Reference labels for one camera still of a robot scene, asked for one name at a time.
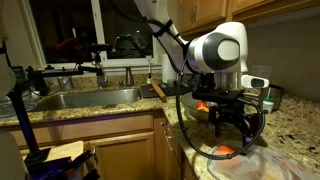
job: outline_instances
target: cabinet door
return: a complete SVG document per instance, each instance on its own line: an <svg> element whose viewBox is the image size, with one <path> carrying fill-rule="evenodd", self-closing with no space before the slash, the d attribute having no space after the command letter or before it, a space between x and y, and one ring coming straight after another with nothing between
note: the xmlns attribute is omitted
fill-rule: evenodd
<svg viewBox="0 0 320 180"><path fill-rule="evenodd" d="M197 180L197 176L195 175L192 166L190 165L187 157L184 157L184 161L182 164L183 168L183 180Z"/></svg>
<svg viewBox="0 0 320 180"><path fill-rule="evenodd" d="M180 165L176 160L173 152L172 144L170 143L170 136L166 137L165 144L165 162L166 162L166 179L179 180L181 179Z"/></svg>
<svg viewBox="0 0 320 180"><path fill-rule="evenodd" d="M90 141L102 180L155 179L154 133Z"/></svg>
<svg viewBox="0 0 320 180"><path fill-rule="evenodd" d="M272 1L274 0L234 0L233 12L253 8Z"/></svg>
<svg viewBox="0 0 320 180"><path fill-rule="evenodd" d="M196 22L197 0L180 0L180 26L178 30L185 32L194 27Z"/></svg>
<svg viewBox="0 0 320 180"><path fill-rule="evenodd" d="M234 21L250 23L319 4L319 0L234 0L232 15Z"/></svg>
<svg viewBox="0 0 320 180"><path fill-rule="evenodd" d="M201 26L227 16L227 0L199 0L196 26Z"/></svg>
<svg viewBox="0 0 320 180"><path fill-rule="evenodd" d="M162 112L154 113L154 133L155 133L155 152L156 152L156 179L166 179L166 121Z"/></svg>

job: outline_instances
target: sink basin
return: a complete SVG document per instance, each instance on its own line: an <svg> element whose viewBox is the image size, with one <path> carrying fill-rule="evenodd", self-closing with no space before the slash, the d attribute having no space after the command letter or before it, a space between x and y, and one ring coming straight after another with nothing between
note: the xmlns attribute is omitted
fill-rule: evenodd
<svg viewBox="0 0 320 180"><path fill-rule="evenodd" d="M120 89L74 94L56 94L37 103L31 112L51 111L91 106L115 106L133 103L141 99L140 89Z"/></svg>

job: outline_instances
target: metal stand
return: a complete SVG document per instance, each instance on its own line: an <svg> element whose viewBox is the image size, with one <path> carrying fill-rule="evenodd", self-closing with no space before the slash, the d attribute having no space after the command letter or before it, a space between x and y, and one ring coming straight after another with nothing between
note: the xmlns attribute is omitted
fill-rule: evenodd
<svg viewBox="0 0 320 180"><path fill-rule="evenodd" d="M22 92L20 88L15 88L8 94L12 101L14 110L16 111L21 130L29 148L29 154L25 159L25 164L28 167L30 165L45 161L50 152L50 148L44 150L39 149L21 95Z"/></svg>

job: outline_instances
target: kitchen wall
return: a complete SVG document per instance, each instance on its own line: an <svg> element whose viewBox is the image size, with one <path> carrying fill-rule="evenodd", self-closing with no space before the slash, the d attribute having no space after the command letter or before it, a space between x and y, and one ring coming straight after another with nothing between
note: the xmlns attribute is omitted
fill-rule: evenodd
<svg viewBox="0 0 320 180"><path fill-rule="evenodd" d="M272 66L270 82L320 102L320 16L247 29L249 70Z"/></svg>
<svg viewBox="0 0 320 180"><path fill-rule="evenodd" d="M19 65L24 67L28 65L40 66L31 48L31 42L23 22L18 0L3 0L1 8L1 16L9 36L6 45L12 65L16 65L19 62Z"/></svg>

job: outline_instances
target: wooden cabinet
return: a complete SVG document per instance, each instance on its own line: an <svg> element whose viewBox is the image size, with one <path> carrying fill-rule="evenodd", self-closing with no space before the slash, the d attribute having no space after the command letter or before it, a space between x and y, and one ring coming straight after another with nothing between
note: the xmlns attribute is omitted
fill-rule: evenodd
<svg viewBox="0 0 320 180"><path fill-rule="evenodd" d="M229 6L232 6L234 21L251 23L266 17L297 11L319 4L319 0L233 0Z"/></svg>
<svg viewBox="0 0 320 180"><path fill-rule="evenodd" d="M178 30L192 39L226 21L244 24L320 5L319 0L180 0Z"/></svg>
<svg viewBox="0 0 320 180"><path fill-rule="evenodd" d="M1 129L26 149L19 126ZM101 180L192 180L194 175L162 110L39 123L33 131L39 147L84 141Z"/></svg>
<svg viewBox="0 0 320 180"><path fill-rule="evenodd" d="M183 35L188 35L195 28L209 29L218 22L224 22L227 2L227 0L180 0L179 31Z"/></svg>
<svg viewBox="0 0 320 180"><path fill-rule="evenodd" d="M186 32L194 28L196 22L196 0L180 0L179 30Z"/></svg>
<svg viewBox="0 0 320 180"><path fill-rule="evenodd" d="M155 179L154 133L89 141L101 179Z"/></svg>
<svg viewBox="0 0 320 180"><path fill-rule="evenodd" d="M157 179L181 179L181 148L179 143L172 134L164 114L158 114L154 118L154 123Z"/></svg>
<svg viewBox="0 0 320 180"><path fill-rule="evenodd" d="M189 163L187 157L184 155L182 160L182 179L183 180L197 180L197 176Z"/></svg>

